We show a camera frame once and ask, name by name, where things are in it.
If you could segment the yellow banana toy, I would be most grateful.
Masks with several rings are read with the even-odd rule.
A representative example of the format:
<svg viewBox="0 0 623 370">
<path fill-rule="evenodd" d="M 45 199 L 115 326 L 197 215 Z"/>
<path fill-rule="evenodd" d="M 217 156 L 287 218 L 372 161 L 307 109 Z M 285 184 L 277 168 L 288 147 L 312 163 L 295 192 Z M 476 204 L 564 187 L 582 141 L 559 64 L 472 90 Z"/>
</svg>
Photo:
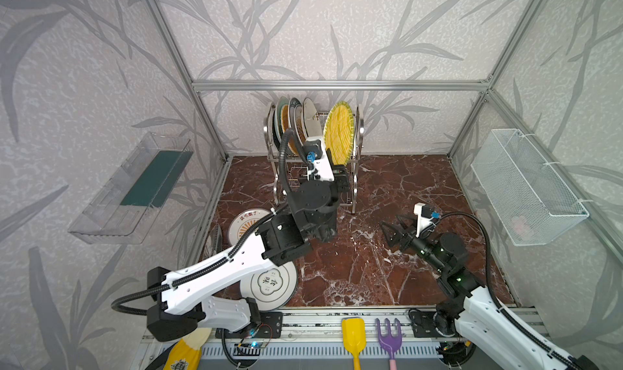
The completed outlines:
<svg viewBox="0 0 623 370">
<path fill-rule="evenodd" d="M 173 345 L 164 370 L 197 370 L 201 361 L 201 349 L 209 339 L 211 328 L 197 328 Z"/>
</svg>

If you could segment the purple toy fork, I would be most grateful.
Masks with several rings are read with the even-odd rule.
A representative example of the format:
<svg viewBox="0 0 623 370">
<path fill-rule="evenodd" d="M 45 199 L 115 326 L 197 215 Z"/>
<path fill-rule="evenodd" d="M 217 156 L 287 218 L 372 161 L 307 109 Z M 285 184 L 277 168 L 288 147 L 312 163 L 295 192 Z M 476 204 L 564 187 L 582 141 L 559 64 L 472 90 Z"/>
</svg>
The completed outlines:
<svg viewBox="0 0 623 370">
<path fill-rule="evenodd" d="M 395 319 L 394 323 L 391 323 L 388 318 L 385 319 L 386 334 L 381 331 L 381 321 L 376 318 L 376 332 L 378 342 L 383 350 L 389 355 L 389 369 L 396 370 L 397 363 L 395 360 L 395 354 L 400 350 L 402 346 L 402 329 L 399 319 Z"/>
</svg>

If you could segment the cream floral plate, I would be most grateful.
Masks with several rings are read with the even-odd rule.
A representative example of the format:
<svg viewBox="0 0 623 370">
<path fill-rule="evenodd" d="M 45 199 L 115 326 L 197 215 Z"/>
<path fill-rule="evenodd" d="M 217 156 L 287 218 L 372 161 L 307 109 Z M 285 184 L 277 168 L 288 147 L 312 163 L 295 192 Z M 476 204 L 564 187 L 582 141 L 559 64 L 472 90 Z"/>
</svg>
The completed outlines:
<svg viewBox="0 0 623 370">
<path fill-rule="evenodd" d="M 303 101 L 303 132 L 306 138 L 319 137 L 323 134 L 323 128 L 314 102 L 310 98 Z"/>
</svg>

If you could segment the orange sunburst plate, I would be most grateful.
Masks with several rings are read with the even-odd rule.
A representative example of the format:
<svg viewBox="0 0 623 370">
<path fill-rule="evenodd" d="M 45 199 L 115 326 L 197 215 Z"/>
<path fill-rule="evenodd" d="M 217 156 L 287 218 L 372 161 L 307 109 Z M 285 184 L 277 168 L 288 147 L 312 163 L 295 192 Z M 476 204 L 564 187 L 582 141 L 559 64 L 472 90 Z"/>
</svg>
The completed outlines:
<svg viewBox="0 0 623 370">
<path fill-rule="evenodd" d="M 305 143 L 306 139 L 308 138 L 308 134 L 305 128 L 302 105 L 298 105 L 295 108 L 295 127 L 298 133 L 298 136 L 299 136 L 299 140 L 301 141 L 301 144 Z"/>
<path fill-rule="evenodd" d="M 230 224 L 228 230 L 228 240 L 230 245 L 234 246 L 238 243 L 240 238 L 244 235 L 244 233 L 258 220 L 262 219 L 264 216 L 270 214 L 270 211 L 267 209 L 248 209 L 243 211 L 241 214 L 236 216 L 232 223 Z"/>
</svg>

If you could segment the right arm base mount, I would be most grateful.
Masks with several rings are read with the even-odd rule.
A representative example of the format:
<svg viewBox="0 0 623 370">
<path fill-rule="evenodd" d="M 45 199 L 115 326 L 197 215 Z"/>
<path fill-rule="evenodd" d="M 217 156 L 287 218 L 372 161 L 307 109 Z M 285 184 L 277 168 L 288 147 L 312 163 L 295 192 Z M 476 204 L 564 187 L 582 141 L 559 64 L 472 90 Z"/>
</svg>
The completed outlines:
<svg viewBox="0 0 623 370">
<path fill-rule="evenodd" d="M 456 335 L 454 325 L 437 312 L 411 308 L 407 315 L 416 338 L 452 338 Z"/>
</svg>

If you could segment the white plate black emblem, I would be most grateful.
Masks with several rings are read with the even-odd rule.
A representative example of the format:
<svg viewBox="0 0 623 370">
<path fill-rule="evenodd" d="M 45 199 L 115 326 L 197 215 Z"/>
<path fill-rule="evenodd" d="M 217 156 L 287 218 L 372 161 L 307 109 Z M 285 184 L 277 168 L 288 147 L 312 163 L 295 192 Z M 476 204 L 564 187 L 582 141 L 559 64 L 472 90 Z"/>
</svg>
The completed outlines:
<svg viewBox="0 0 623 370">
<path fill-rule="evenodd" d="M 249 275 L 241 280 L 243 298 L 253 298 L 261 312 L 272 312 L 285 306 L 294 296 L 299 282 L 293 262 Z"/>
</svg>

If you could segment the light green flower plate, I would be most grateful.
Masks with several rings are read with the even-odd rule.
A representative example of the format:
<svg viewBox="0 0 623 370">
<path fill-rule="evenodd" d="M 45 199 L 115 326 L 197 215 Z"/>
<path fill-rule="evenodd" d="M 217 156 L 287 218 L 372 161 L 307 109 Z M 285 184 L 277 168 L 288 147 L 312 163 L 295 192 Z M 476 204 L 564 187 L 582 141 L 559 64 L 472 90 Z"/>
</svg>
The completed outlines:
<svg viewBox="0 0 623 370">
<path fill-rule="evenodd" d="M 274 141 L 277 148 L 281 146 L 282 134 L 284 133 L 282 124 L 282 110 L 289 104 L 289 99 L 285 96 L 280 97 L 274 112 Z"/>
</svg>

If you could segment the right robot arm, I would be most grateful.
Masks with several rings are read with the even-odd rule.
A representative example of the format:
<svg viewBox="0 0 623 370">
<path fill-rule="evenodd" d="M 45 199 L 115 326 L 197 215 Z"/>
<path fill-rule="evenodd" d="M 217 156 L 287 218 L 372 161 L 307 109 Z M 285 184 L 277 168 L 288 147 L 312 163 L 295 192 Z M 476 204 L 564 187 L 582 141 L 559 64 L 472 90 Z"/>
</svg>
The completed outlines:
<svg viewBox="0 0 623 370">
<path fill-rule="evenodd" d="M 504 369 L 595 369 L 585 355 L 574 357 L 503 305 L 491 288 L 491 248 L 485 248 L 485 278 L 466 267 L 469 253 L 463 239 L 446 232 L 434 235 L 444 216 L 426 209 L 423 214 L 398 216 L 396 224 L 382 222 L 389 247 L 413 249 L 437 273 L 446 300 L 436 306 L 445 325 L 473 342 Z"/>
</svg>

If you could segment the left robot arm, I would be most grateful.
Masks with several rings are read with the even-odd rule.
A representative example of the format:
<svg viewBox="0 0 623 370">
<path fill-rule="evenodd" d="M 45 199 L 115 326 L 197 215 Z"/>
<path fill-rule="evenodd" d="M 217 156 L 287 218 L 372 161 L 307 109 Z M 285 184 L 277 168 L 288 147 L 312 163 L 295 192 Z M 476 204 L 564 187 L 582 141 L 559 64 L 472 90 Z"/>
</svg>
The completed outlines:
<svg viewBox="0 0 623 370">
<path fill-rule="evenodd" d="M 147 328 L 159 342 L 169 342 L 198 328 L 227 329 L 232 333 L 258 326 L 261 314 L 252 298 L 227 300 L 215 293 L 247 276 L 295 261 L 312 250 L 312 239 L 328 243 L 337 235 L 341 204 L 336 163 L 322 136 L 304 143 L 289 128 L 282 136 L 278 178 L 286 201 L 255 222 L 236 245 L 193 266 L 171 271 L 162 267 L 148 273 L 146 290 L 125 295 L 111 304 L 119 313 L 145 316 Z M 296 142 L 308 179 L 297 189 L 287 180 L 287 153 Z"/>
</svg>

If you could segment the steel dish rack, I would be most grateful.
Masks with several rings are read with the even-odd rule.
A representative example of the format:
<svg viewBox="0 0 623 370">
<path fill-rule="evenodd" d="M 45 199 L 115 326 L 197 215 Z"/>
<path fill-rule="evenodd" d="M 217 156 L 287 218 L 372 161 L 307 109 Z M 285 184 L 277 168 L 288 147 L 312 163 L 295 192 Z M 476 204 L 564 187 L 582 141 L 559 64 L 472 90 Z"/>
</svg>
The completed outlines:
<svg viewBox="0 0 623 370">
<path fill-rule="evenodd" d="M 274 204 L 312 180 L 335 182 L 341 205 L 356 211 L 364 125 L 358 111 L 338 102 L 329 112 L 311 99 L 282 97 L 264 119 L 264 139 L 274 171 Z"/>
</svg>

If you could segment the yellow green woven plate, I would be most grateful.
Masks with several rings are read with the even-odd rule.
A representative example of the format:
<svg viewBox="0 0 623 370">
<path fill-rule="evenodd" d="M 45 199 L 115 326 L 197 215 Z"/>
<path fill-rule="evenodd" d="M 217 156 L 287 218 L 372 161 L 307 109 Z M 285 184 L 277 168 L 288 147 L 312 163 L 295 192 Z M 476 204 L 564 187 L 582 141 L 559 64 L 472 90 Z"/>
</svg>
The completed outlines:
<svg viewBox="0 0 623 370">
<path fill-rule="evenodd" d="M 338 102 L 329 112 L 324 125 L 324 143 L 334 165 L 347 165 L 352 155 L 355 117 L 348 102 Z"/>
</svg>

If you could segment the green rim white plate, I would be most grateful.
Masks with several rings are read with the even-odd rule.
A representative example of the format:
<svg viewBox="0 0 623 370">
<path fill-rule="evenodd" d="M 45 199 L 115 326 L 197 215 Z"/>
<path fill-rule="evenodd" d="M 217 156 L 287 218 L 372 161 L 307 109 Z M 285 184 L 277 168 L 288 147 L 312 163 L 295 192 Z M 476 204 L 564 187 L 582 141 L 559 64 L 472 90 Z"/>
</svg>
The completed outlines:
<svg viewBox="0 0 623 370">
<path fill-rule="evenodd" d="M 290 99 L 289 118 L 290 126 L 297 133 L 299 143 L 305 143 L 306 136 L 303 128 L 303 104 L 295 97 Z"/>
</svg>

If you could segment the orange woven plate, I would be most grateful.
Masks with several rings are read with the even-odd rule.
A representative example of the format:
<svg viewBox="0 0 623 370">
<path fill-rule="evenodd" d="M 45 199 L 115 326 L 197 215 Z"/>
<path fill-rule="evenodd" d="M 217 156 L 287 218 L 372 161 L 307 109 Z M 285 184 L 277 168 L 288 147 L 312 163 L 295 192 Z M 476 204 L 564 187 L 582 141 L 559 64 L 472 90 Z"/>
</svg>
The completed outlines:
<svg viewBox="0 0 623 370">
<path fill-rule="evenodd" d="M 289 114 L 289 105 L 286 104 L 281 109 L 281 126 L 282 126 L 282 134 L 290 128 L 290 114 Z M 288 141 L 288 150 L 291 155 L 298 154 L 298 151 L 295 147 L 295 140 L 290 138 Z"/>
</svg>

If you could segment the clear plastic wall shelf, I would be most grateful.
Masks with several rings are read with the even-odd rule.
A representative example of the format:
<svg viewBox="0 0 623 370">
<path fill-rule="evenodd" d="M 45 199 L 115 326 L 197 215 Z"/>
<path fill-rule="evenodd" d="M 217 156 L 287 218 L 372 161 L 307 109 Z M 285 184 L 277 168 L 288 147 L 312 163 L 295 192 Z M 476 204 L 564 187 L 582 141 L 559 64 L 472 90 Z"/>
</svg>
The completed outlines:
<svg viewBox="0 0 623 370">
<path fill-rule="evenodd" d="M 191 139 L 146 133 L 68 232 L 89 245 L 139 245 L 194 154 Z"/>
</svg>

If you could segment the yellow toy shovel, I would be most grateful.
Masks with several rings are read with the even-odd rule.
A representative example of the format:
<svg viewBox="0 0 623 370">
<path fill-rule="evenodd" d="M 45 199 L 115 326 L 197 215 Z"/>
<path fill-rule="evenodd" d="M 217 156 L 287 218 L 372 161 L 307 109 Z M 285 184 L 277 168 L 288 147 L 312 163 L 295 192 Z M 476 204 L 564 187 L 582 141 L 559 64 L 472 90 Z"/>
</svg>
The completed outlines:
<svg viewBox="0 0 623 370">
<path fill-rule="evenodd" d="M 345 349 L 353 356 L 354 370 L 361 370 L 360 353 L 367 344 L 365 322 L 362 318 L 342 320 L 342 341 Z"/>
</svg>

